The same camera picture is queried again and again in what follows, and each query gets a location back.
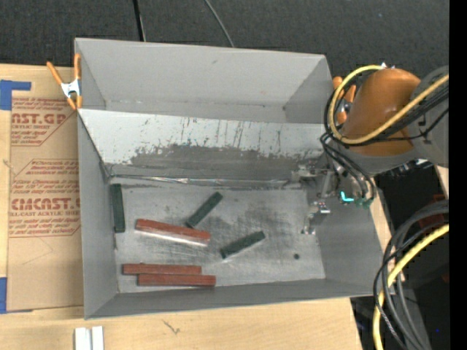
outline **black floor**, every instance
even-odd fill
[[[210,2],[237,47],[325,54],[332,76],[384,61],[424,77],[449,63],[449,0]],[[139,3],[147,41],[229,45],[203,0]],[[19,64],[70,66],[76,36],[138,40],[131,0],[0,0],[0,33],[0,62]],[[395,227],[440,190],[432,169],[378,184]],[[448,349],[449,285],[435,279],[417,299],[433,348]]]

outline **blue tape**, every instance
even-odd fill
[[[0,277],[0,314],[7,313],[7,278]]]
[[[31,90],[31,82],[0,80],[0,110],[12,109],[13,90]]]

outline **green light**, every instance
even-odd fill
[[[345,193],[344,193],[343,190],[341,190],[341,198],[342,198],[342,200],[343,200],[344,202],[353,202],[353,201],[355,201],[353,198],[347,198],[347,197],[345,196]]]

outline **wooden table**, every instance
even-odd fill
[[[60,72],[71,79],[71,69]],[[52,82],[45,66],[0,65],[0,79],[26,78],[36,88]],[[6,273],[10,120],[10,112],[0,111],[0,277]],[[384,246],[390,232],[379,200],[371,211]],[[348,298],[92,321],[83,319],[82,306],[10,313],[0,315],[0,347],[72,349],[74,328],[98,325],[107,350],[362,349]]]

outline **wooden block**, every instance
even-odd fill
[[[146,263],[126,263],[123,265],[123,275],[138,275],[140,273],[156,273],[161,275],[200,275],[200,265],[152,265]]]
[[[138,219],[136,229],[142,232],[149,232],[164,238],[178,242],[194,242],[206,246],[211,239],[211,234],[205,230],[195,230],[192,228],[170,225],[156,222],[155,220]]]
[[[216,285],[216,276],[143,273],[138,275],[138,285],[143,287],[213,287]]]

